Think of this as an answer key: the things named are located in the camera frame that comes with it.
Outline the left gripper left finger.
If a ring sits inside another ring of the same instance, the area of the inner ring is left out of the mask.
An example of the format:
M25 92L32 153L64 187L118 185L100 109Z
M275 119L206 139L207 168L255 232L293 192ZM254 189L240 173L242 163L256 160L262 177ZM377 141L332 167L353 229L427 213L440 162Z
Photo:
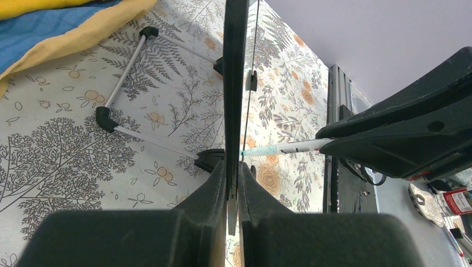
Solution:
M61 211L46 217L18 266L223 266L225 164L170 210Z

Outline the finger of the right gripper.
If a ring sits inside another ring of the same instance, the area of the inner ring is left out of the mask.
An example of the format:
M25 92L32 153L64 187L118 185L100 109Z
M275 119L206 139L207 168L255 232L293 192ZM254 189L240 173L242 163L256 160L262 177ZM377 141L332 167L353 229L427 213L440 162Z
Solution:
M449 176L471 167L471 111L446 108L324 145L334 156L338 146L353 149L347 157L391 178L428 179Z
M317 139L352 136L410 120L471 96L471 47L463 47L401 91L352 117L321 128Z

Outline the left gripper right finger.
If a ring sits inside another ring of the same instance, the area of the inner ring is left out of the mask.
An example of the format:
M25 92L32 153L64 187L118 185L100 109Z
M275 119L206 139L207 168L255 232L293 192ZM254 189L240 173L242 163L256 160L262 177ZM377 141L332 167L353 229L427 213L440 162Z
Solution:
M257 183L238 177L243 266L423 266L406 226L384 214L296 213Z

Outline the green whiteboard marker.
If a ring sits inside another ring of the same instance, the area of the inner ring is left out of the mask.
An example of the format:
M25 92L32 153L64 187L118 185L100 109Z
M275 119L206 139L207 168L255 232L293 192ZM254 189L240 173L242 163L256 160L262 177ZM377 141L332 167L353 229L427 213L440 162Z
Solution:
M254 147L240 152L242 156L268 156L281 154L295 154L299 152L319 151L332 139L314 139L299 142L286 142L267 146Z

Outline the small whiteboard black frame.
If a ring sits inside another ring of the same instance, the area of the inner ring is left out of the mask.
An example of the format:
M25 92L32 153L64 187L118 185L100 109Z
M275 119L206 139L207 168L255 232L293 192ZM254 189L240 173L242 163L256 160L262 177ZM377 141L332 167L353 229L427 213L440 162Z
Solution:
M223 98L224 98L224 126L225 126L225 148L210 149L198 154L191 154L184 150L178 150L166 143L151 139L135 131L121 127L114 120L110 119L110 105L116 93L121 88L126 76L131 70L142 46L146 40L153 37L164 37L159 30L152 26L147 26L139 32L140 40L125 67L118 83L113 89L109 99L104 106L96 108L95 118L98 126L109 132L121 132L131 137L150 142L160 147L172 150L186 157L194 159L195 166L212 172L216 164L223 161L225 163L225 181L227 196L227 222L228 234L234 236L237 227L237 192L239 174L239 135L242 113L243 99L243 76L245 64L245 49L247 41L247 25L252 1L226 1L224 19L223 55L216 61L211 61L214 70L223 76Z

